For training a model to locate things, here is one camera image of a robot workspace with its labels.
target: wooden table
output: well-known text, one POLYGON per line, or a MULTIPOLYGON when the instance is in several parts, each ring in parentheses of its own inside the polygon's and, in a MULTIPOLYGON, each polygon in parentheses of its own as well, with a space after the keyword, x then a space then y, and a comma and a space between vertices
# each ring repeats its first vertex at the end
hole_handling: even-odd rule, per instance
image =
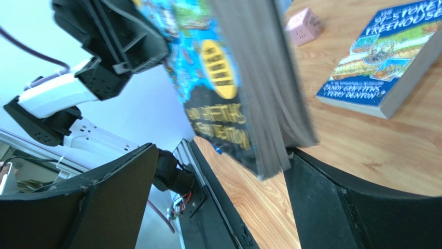
MULTIPOLYGON (((292 16, 310 7, 322 22, 317 40, 293 49, 321 144, 305 152, 368 181, 442 195, 442 58, 436 60, 390 120, 322 104, 315 97, 377 10, 400 0, 295 0, 292 16)), ((196 139, 262 249, 300 248, 282 174, 258 182, 227 155, 196 139)))

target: yellow oval label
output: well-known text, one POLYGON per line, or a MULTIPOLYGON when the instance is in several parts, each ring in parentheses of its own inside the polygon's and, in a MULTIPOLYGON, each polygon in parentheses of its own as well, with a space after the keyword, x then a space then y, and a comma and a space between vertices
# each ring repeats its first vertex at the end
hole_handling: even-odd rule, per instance
POLYGON ((219 43, 214 40, 205 40, 201 49, 205 71, 215 92, 226 100, 235 98, 238 87, 234 81, 230 63, 219 43))

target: held book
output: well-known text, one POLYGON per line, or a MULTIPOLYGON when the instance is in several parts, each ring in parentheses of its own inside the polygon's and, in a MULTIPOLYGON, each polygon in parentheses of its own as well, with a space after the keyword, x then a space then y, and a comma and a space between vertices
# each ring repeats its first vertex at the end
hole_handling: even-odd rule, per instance
POLYGON ((380 10, 318 91, 326 104, 389 119, 442 51, 442 1, 380 10))
POLYGON ((138 2, 197 136, 259 180, 290 168, 287 147, 317 144, 274 0, 138 2))

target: blue book cover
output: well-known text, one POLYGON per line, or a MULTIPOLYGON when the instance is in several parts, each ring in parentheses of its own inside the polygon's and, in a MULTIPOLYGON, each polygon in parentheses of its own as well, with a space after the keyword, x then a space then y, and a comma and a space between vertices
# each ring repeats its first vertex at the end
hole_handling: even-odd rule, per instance
POLYGON ((442 0, 378 11, 316 94, 378 106, 442 26, 442 0))

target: pink power outlet cube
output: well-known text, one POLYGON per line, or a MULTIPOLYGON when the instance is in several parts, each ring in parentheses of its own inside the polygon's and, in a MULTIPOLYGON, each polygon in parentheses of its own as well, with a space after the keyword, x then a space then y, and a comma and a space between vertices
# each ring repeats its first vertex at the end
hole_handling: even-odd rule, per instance
POLYGON ((305 8, 290 18, 285 30, 296 46, 301 46, 317 38, 320 22, 310 8, 305 8))

